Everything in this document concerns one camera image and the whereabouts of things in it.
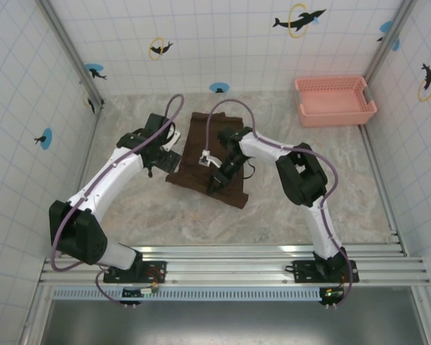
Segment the pink basket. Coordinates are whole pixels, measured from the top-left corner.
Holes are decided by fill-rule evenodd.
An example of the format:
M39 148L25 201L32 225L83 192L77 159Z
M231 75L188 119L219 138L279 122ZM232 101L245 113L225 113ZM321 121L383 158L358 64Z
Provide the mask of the pink basket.
M365 124L376 113L359 75L296 79L295 100L305 127Z

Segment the brown cloth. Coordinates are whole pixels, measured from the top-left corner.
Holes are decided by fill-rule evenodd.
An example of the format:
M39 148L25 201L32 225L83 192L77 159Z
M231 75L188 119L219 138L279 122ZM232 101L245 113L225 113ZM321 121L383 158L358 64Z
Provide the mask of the brown cloth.
M167 182L180 187L196 190L206 194L211 174L217 170L214 165L205 167L198 164L201 152L205 148L206 121L208 114L193 113L190 120L187 142L185 143L182 161L179 171L169 174ZM214 114L210 120L209 127L209 150L210 155L217 157L222 162L227 158L228 151L217 140L220 130L231 127L235 130L242 129L243 119L239 117L227 117L225 113ZM247 203L248 194L243 193L244 171L241 168L233 180L222 190L210 195L211 198L223 201L228 205L243 208Z

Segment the tiled wall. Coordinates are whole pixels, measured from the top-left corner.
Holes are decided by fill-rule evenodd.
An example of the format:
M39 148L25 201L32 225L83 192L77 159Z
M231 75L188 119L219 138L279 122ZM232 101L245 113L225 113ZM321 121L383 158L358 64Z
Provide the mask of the tiled wall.
M422 70L431 68L431 0L419 1L400 37L371 87L379 112L369 129L404 243L431 273L431 83L424 91Z
M75 191L95 119L82 97L34 0L1 0L0 344L21 335L49 253L48 208ZM34 138L46 128L44 150Z
M104 96L288 90L296 77L364 74L401 0L53 0L86 63L103 66L95 78ZM325 9L318 22L291 38L275 18L291 22ZM157 37L171 42L149 52ZM161 47L157 41L153 47Z

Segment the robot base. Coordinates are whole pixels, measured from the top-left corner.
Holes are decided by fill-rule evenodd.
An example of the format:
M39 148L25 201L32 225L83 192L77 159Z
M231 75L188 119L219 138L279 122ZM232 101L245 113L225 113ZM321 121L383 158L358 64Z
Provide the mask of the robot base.
M356 263L350 260L353 268L353 282L359 282L359 274L356 267ZM315 260L295 260L292 262L292 266L288 266L288 272L294 273L294 279L296 283L300 282L336 282L342 283L342 275L345 281L349 281L350 272L348 271L348 265L344 264L339 270L323 275L318 268L318 263Z
M159 284L166 280L165 261L143 261L140 263L139 270L120 270L116 267L110 267L108 273L103 276L104 283L153 283L157 281Z

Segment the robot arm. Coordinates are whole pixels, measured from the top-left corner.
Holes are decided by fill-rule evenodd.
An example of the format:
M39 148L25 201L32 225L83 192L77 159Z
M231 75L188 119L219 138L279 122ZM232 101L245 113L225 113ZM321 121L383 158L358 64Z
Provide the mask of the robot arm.
M153 167L158 167L167 173L174 172L181 158L180 155L170 150L180 138L180 133L174 124L172 124L174 130L163 131L143 149L125 157L118 164L115 163L117 159L156 133L166 120L163 116L151 114L145 128L128 133L119 140L117 148L107 163L82 190L66 203L55 201L51 205L52 242L55 240L62 220L69 211L74 211L57 244L58 250L90 265L107 265L120 270L129 270L133 279L140 276L143 268L142 254L108 240L100 222L118 193L133 176L144 168L148 169L149 177L152 177ZM102 175L101 181L96 183L95 181ZM88 197L85 197L87 190L91 190L91 192Z
M328 179L316 157L291 152L284 149L286 146L290 147L289 145L274 142L260 134L256 137L249 127L237 132L232 128L226 128L219 132L218 141L228 150L229 156L213 173L208 193L214 193L227 186L250 157L275 164L286 196L298 205L305 215L313 242L315 256L313 269L316 269L321 277L335 277L337 272L346 270L346 260L340 253L340 250L345 253L345 249L335 234L327 201L323 204L323 211L332 236L329 236L321 214L321 202L327 193L325 186ZM305 143L296 147L311 150ZM213 157L209 151L204 151L200 164L208 165L212 161Z

